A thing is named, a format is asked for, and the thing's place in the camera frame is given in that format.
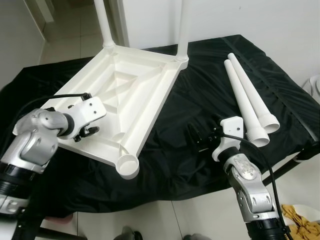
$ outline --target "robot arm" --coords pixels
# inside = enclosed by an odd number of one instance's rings
[[[285,240],[287,228],[280,222],[272,197],[262,182],[256,165],[239,151],[243,138],[243,119],[235,116],[223,119],[208,137],[212,158],[221,162],[228,181],[236,193],[236,199],[252,240]]]
[[[0,214],[17,215],[27,207],[39,175],[58,149],[58,138],[88,137],[99,127],[88,125],[107,112],[98,97],[84,98],[63,112],[35,109],[15,125],[16,135],[0,161]]]

